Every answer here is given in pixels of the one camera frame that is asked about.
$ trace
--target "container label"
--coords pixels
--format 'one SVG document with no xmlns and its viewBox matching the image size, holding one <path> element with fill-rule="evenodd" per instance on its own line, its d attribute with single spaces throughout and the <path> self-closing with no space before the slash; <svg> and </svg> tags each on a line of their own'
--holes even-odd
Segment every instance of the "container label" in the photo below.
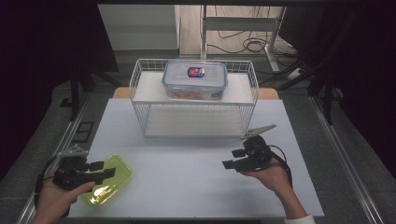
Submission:
<svg viewBox="0 0 396 224">
<path fill-rule="evenodd" d="M 205 69 L 202 67 L 191 67 L 187 75 L 189 75 L 189 77 L 203 77 L 205 75 Z"/>
</svg>

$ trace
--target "plastic food container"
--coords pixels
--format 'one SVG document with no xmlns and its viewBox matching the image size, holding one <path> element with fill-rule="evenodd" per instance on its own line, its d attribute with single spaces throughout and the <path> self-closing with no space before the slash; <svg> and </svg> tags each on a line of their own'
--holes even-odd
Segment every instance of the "plastic food container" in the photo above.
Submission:
<svg viewBox="0 0 396 224">
<path fill-rule="evenodd" d="M 172 99 L 216 101 L 227 87 L 227 69 L 223 63 L 170 61 L 163 85 Z"/>
<path fill-rule="evenodd" d="M 122 160 L 119 155 L 112 155 L 109 157 L 103 166 L 105 169 L 116 168 L 116 173 L 113 177 L 105 179 L 101 185 L 93 187 L 91 192 L 82 194 L 85 203 L 90 206 L 96 206 L 107 202 L 120 188 L 125 185 L 132 176 L 132 170 Z"/>
</svg>

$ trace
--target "black device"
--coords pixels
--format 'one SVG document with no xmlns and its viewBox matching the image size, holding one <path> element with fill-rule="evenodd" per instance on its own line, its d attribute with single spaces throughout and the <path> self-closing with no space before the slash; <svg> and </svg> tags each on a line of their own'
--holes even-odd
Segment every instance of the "black device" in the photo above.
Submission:
<svg viewBox="0 0 396 224">
<path fill-rule="evenodd" d="M 268 167 L 272 158 L 280 162 L 282 167 L 285 169 L 290 185 L 292 186 L 291 180 L 291 170 L 285 160 L 282 160 L 278 155 L 271 150 L 269 146 L 266 145 L 264 139 L 259 136 L 253 136 L 248 138 L 243 143 L 244 148 L 233 150 L 233 156 L 235 158 L 246 158 L 237 161 L 223 161 L 225 169 L 235 169 L 236 172 L 245 171 L 256 171 L 262 170 Z"/>
<path fill-rule="evenodd" d="M 56 169 L 52 183 L 61 189 L 72 190 L 78 186 L 94 181 L 96 185 L 101 185 L 107 178 L 113 177 L 116 173 L 116 168 L 105 169 L 103 172 L 86 173 L 88 171 L 99 171 L 103 169 L 104 162 L 96 161 L 87 163 L 88 151 L 78 147 L 77 145 L 59 153 L 60 162 Z M 38 203 L 40 191 L 42 189 L 44 174 L 46 173 L 50 164 L 57 157 L 52 157 L 47 163 L 42 173 L 38 176 L 35 185 L 35 205 Z M 70 207 L 64 213 L 63 217 L 67 217 Z"/>
</svg>

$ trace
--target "person's arm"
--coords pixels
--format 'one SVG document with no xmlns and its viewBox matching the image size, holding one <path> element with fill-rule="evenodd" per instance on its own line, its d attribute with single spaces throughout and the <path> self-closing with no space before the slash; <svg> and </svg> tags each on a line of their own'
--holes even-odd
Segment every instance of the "person's arm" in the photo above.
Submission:
<svg viewBox="0 0 396 224">
<path fill-rule="evenodd" d="M 67 191 L 52 183 L 52 178 L 43 181 L 38 204 L 35 209 L 34 224 L 58 223 L 61 216 L 72 203 L 77 201 L 78 195 L 85 193 L 95 186 L 94 182 L 86 183 L 76 189 Z"/>
<path fill-rule="evenodd" d="M 313 218 L 305 212 L 303 206 L 297 198 L 297 195 L 289 183 L 286 171 L 275 159 L 271 160 L 269 166 L 266 169 L 260 171 L 243 172 L 242 175 L 252 176 L 259 179 L 265 187 L 275 193 L 275 195 L 282 202 L 283 208 L 285 209 L 287 218 L 287 220 L 285 220 L 286 223 L 293 220 L 297 221 L 297 219 L 312 219 L 307 223 L 315 223 L 312 222 Z"/>
</svg>

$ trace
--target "white metal stand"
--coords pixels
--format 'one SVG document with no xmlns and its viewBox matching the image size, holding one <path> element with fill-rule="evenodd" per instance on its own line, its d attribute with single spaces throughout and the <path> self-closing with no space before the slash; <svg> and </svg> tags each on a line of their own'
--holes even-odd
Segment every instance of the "white metal stand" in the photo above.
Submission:
<svg viewBox="0 0 396 224">
<path fill-rule="evenodd" d="M 204 15 L 202 17 L 201 59 L 206 59 L 206 31 L 272 32 L 271 38 L 264 49 L 272 70 L 274 72 L 279 71 L 272 50 L 284 13 L 285 7 L 282 7 L 276 18 L 207 17 L 206 6 L 204 6 Z"/>
</svg>

